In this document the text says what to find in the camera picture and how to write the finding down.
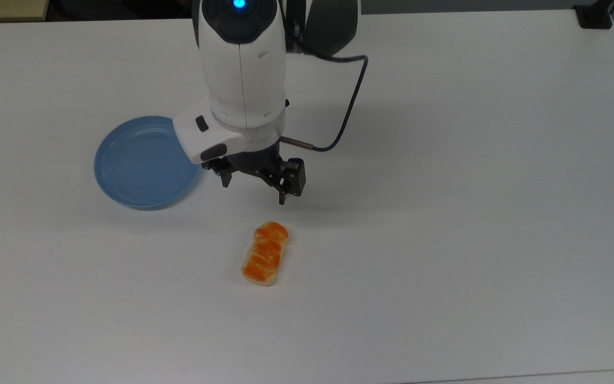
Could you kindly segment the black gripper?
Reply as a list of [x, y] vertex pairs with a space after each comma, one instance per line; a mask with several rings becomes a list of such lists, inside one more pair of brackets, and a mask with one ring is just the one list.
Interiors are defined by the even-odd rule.
[[279, 204], [283, 206], [288, 195], [302, 196], [306, 183], [305, 165], [301, 158], [283, 159], [280, 143], [260, 151], [243, 151], [202, 162], [202, 168], [214, 172], [226, 189], [234, 173], [245, 173], [256, 177], [279, 193]]

